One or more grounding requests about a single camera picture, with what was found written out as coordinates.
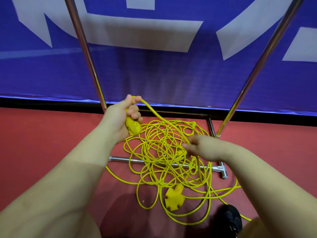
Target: black shoe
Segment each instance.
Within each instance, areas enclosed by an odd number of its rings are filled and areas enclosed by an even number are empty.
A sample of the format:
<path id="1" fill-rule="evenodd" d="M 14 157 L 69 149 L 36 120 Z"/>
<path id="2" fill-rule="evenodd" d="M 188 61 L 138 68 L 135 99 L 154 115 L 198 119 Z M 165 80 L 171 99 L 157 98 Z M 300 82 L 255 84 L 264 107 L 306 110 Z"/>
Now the black shoe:
<path id="1" fill-rule="evenodd" d="M 242 230 L 239 211 L 232 205 L 221 206 L 214 216 L 212 237 L 235 238 Z"/>

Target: person's left arm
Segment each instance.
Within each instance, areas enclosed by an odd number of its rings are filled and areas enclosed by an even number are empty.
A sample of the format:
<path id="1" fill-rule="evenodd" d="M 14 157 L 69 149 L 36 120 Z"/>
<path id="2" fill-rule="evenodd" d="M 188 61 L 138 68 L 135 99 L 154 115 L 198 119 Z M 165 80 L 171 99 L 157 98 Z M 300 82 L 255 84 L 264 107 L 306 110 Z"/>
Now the person's left arm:
<path id="1" fill-rule="evenodd" d="M 126 116 L 142 122 L 140 100 L 128 95 L 108 108 L 97 128 L 0 212 L 1 237 L 75 237 L 114 145 L 129 135 Z"/>

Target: blue backdrop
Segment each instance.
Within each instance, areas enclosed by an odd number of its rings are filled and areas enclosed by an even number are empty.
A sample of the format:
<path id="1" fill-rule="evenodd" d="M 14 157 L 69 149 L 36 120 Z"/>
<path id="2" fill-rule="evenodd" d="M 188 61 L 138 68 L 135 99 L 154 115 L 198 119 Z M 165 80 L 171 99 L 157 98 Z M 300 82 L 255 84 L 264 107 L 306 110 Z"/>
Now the blue backdrop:
<path id="1" fill-rule="evenodd" d="M 13 1 L 0 6 L 0 96 L 98 102 L 78 40 L 45 16 L 50 47 L 19 21 Z M 254 1 L 155 0 L 155 10 L 146 10 L 127 8 L 126 0 L 84 0 L 89 14 L 203 21 L 188 52 L 90 43 L 106 101 L 131 93 L 163 105 L 231 107 L 278 21 L 225 60 L 216 32 Z M 282 60 L 300 27 L 317 28 L 316 6 L 304 1 L 240 109 L 317 116 L 317 53 L 312 61 Z"/>

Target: person's left hand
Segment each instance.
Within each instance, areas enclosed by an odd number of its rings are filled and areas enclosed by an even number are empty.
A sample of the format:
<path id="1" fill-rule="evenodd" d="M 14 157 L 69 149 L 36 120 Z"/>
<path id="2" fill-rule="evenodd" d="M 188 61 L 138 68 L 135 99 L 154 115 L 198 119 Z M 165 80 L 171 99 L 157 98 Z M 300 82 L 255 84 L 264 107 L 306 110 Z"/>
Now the person's left hand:
<path id="1" fill-rule="evenodd" d="M 142 124 L 143 118 L 141 117 L 139 108 L 134 105 L 140 102 L 140 100 L 140 96 L 132 98 L 129 94 L 125 100 L 107 108 L 100 125 L 105 127 L 106 130 L 113 135 L 113 139 L 116 143 L 121 142 L 129 136 L 129 131 L 125 126 L 125 119 L 128 115 Z"/>

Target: person's right arm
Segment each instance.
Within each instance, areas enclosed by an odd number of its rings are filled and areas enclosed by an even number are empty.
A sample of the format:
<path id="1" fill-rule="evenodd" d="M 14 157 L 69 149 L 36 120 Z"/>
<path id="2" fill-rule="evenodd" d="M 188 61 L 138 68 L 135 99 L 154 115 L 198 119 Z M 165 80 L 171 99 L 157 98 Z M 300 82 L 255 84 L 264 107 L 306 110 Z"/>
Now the person's right arm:
<path id="1" fill-rule="evenodd" d="M 317 199 L 249 150 L 208 136 L 190 136 L 189 155 L 223 161 L 274 237 L 317 236 Z"/>

